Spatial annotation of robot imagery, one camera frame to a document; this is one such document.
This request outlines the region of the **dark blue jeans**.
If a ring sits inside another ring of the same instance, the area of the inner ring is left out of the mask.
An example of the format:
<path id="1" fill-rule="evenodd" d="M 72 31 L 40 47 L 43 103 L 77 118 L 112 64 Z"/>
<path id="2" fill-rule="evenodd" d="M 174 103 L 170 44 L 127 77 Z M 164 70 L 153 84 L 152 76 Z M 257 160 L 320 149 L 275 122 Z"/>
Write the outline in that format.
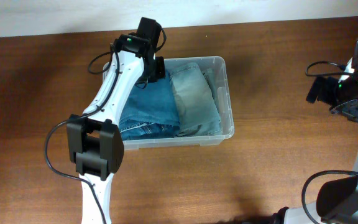
<path id="1" fill-rule="evenodd" d="M 167 77 L 144 89 L 132 89 L 119 121 L 124 141 L 173 138 L 179 129 L 180 119 Z"/>

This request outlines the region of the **light blue jeans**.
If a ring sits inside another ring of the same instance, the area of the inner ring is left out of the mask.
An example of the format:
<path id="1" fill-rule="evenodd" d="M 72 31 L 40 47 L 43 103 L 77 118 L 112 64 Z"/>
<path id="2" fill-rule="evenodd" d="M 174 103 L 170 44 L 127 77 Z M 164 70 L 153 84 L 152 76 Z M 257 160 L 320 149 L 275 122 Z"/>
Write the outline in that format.
<path id="1" fill-rule="evenodd" d="M 180 119 L 178 137 L 214 136 L 222 133 L 221 118 L 208 77 L 191 62 L 168 71 Z"/>

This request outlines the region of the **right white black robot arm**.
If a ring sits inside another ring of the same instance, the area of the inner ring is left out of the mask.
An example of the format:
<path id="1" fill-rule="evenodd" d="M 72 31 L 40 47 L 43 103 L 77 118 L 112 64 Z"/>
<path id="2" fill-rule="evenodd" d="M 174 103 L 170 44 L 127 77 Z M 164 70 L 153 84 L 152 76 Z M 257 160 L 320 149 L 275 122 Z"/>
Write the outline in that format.
<path id="1" fill-rule="evenodd" d="M 332 114 L 358 123 L 358 38 L 352 58 L 335 73 L 316 73 L 307 102 L 322 101 Z M 298 208 L 283 207 L 260 223 L 358 223 L 358 151 L 352 170 L 324 170 L 310 176 Z"/>

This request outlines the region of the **clear plastic storage container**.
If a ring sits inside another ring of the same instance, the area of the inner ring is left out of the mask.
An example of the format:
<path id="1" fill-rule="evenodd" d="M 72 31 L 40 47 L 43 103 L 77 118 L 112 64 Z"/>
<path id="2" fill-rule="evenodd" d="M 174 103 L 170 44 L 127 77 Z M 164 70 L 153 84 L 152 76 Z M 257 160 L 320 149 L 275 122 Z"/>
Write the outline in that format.
<path id="1" fill-rule="evenodd" d="M 234 135 L 234 121 L 232 115 L 231 99 L 229 94 L 229 84 L 227 80 L 226 63 L 222 57 L 189 57 L 189 58 L 169 58 L 165 60 L 165 68 L 171 70 L 184 64 L 194 62 L 199 65 L 201 70 L 212 69 L 214 75 L 211 83 L 214 85 L 212 90 L 214 100 L 221 117 L 220 126 L 222 133 L 213 136 L 195 136 L 180 138 L 163 139 L 144 139 L 124 141 L 125 150 L 135 150 L 151 147 L 176 147 L 176 146 L 213 146 L 231 138 Z"/>

